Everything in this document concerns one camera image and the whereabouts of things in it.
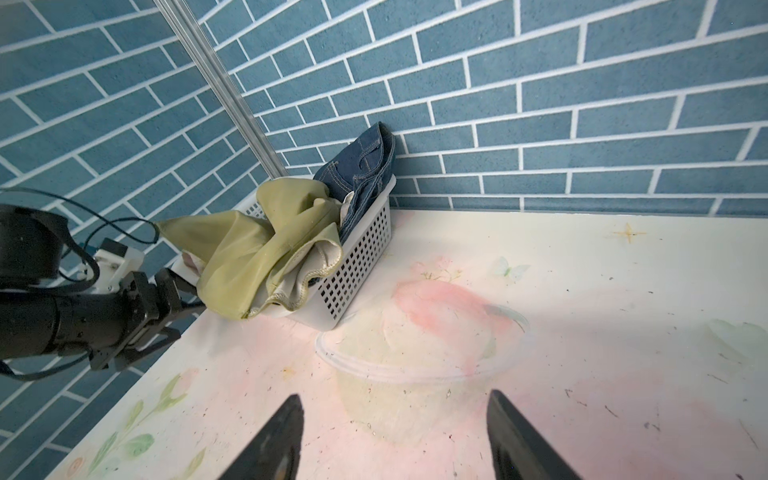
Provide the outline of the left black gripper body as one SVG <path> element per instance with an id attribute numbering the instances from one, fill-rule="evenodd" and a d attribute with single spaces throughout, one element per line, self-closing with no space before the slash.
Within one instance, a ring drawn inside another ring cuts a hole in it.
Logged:
<path id="1" fill-rule="evenodd" d="M 169 269 L 153 279 L 131 272 L 120 289 L 109 294 L 83 294 L 56 299 L 53 350 L 61 355 L 84 353 L 94 371 L 114 366 L 122 371 L 181 337 L 171 324 L 204 311 L 200 301 L 182 295 L 196 288 Z"/>

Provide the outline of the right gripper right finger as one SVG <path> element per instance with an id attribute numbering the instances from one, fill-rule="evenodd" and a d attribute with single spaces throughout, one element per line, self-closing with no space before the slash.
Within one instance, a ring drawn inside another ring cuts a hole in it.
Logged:
<path id="1" fill-rule="evenodd" d="M 486 421 L 496 479 L 580 479 L 499 390 L 490 392 Z"/>

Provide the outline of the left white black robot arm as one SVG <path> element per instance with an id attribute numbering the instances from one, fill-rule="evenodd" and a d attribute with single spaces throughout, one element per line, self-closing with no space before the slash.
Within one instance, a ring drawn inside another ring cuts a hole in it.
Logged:
<path id="1" fill-rule="evenodd" d="M 168 268 L 141 271 L 144 256 L 103 239 L 88 253 L 64 217 L 1 207 L 1 373 L 36 381 L 87 361 L 127 369 L 181 337 L 174 321 L 201 313 L 196 289 Z"/>

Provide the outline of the olive green skirt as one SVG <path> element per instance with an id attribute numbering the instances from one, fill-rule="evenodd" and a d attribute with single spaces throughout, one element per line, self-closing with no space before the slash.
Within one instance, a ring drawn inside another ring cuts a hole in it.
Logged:
<path id="1" fill-rule="evenodd" d="M 261 218 L 229 210 L 157 224 L 163 238 L 202 262 L 197 295 L 231 320 L 271 305 L 300 309 L 310 282 L 330 276 L 343 260 L 342 204 L 324 183 L 283 177 L 260 185 L 256 200 Z"/>

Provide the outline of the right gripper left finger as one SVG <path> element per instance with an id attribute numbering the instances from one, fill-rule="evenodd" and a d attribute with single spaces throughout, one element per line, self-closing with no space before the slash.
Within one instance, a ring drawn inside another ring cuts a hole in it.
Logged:
<path id="1" fill-rule="evenodd" d="M 221 480 L 293 480 L 304 429 L 298 394 L 290 395 L 220 476 Z"/>

